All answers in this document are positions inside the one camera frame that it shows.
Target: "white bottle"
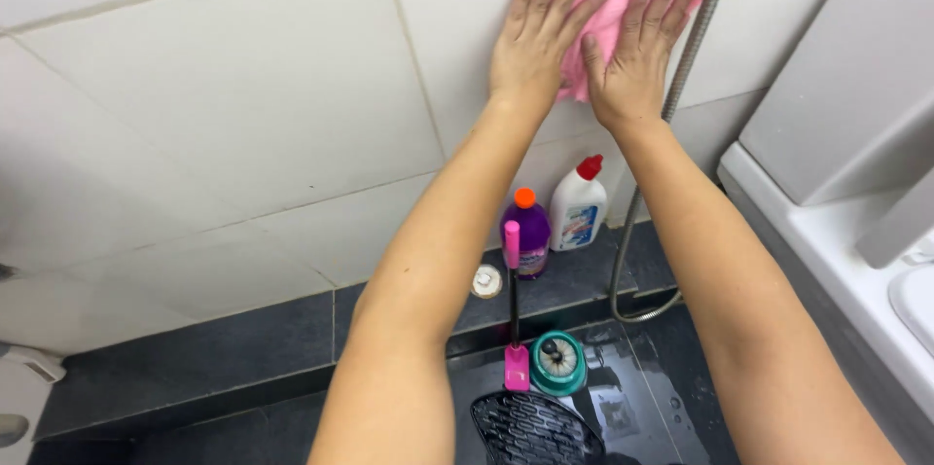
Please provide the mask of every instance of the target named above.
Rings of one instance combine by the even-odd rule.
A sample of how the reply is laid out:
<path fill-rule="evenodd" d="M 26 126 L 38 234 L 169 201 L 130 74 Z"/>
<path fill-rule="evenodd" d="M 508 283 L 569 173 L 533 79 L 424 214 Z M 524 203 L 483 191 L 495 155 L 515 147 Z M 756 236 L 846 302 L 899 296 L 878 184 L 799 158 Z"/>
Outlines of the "white bottle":
<path fill-rule="evenodd" d="M 555 188 L 548 212 L 553 251 L 574 250 L 597 238 L 606 216 L 606 190 L 594 180 L 602 162 L 603 155 L 584 159 Z"/>

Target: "hand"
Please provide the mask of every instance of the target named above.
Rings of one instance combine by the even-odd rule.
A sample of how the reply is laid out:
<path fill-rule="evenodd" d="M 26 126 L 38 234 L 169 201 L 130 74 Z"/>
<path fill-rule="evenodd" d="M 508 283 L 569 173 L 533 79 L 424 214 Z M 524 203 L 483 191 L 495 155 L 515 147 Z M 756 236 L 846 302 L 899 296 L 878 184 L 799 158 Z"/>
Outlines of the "hand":
<path fill-rule="evenodd" d="M 491 101 L 544 118 L 561 85 L 561 58 L 606 0 L 512 0 L 489 72 Z"/>
<path fill-rule="evenodd" d="M 584 35 L 590 102 L 611 133 L 631 121 L 660 117 L 668 58 L 690 18 L 691 1 L 629 0 L 607 65 L 596 38 Z"/>

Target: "bottle label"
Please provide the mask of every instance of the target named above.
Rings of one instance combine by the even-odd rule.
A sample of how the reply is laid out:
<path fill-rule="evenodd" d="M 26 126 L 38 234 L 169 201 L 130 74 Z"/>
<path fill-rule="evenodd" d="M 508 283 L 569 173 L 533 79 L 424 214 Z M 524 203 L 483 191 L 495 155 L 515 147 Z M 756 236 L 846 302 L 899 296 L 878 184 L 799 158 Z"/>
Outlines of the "bottle label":
<path fill-rule="evenodd" d="M 561 242 L 557 249 L 563 250 L 590 244 L 596 226 L 597 206 L 593 204 L 569 206 L 564 216 L 564 228 L 561 229 Z"/>
<path fill-rule="evenodd" d="M 547 246 L 534 250 L 520 251 L 519 275 L 534 275 L 541 271 L 544 268 L 544 260 L 547 255 Z"/>

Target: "cleaning product bottle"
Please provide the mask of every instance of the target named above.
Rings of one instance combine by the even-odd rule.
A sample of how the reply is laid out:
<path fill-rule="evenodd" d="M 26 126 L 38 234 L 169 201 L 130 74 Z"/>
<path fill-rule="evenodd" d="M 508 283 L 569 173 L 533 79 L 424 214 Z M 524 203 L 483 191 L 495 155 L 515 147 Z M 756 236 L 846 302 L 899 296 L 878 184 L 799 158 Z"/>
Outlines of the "cleaning product bottle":
<path fill-rule="evenodd" d="M 548 257 L 548 239 L 551 227 L 548 213 L 535 202 L 535 192 L 530 187 L 520 187 L 513 196 L 513 203 L 503 212 L 500 221 L 500 238 L 505 242 L 504 226 L 509 221 L 520 224 L 520 269 L 519 279 L 535 279 L 544 271 Z"/>
<path fill-rule="evenodd" d="M 549 212 L 552 250 L 573 250 L 597 238 L 606 215 L 606 190 L 594 180 L 602 162 L 603 155 L 584 159 L 555 188 Z"/>

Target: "teal toilet brush holder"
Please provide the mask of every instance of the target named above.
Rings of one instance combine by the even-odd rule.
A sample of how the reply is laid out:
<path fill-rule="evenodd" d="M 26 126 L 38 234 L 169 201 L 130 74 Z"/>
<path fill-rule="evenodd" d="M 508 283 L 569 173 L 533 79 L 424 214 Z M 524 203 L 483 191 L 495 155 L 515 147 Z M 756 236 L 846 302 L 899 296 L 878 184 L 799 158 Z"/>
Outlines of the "teal toilet brush holder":
<path fill-rule="evenodd" d="M 548 370 L 548 368 L 554 369 L 556 367 L 554 362 L 548 360 L 551 356 L 543 351 L 543 344 L 549 340 L 551 340 L 552 343 L 545 346 L 549 349 L 549 352 L 554 351 L 556 343 L 567 352 L 561 358 L 561 362 L 565 365 L 564 371 L 570 370 L 566 376 L 555 376 L 553 372 Z M 573 350 L 575 355 L 575 363 L 573 365 L 569 364 L 570 349 Z M 584 360 L 584 349 L 581 347 L 580 343 L 577 342 L 577 339 L 574 339 L 574 337 L 567 332 L 551 330 L 544 333 L 531 345 L 530 359 L 532 385 L 545 394 L 558 397 L 570 396 L 587 382 L 587 362 Z"/>

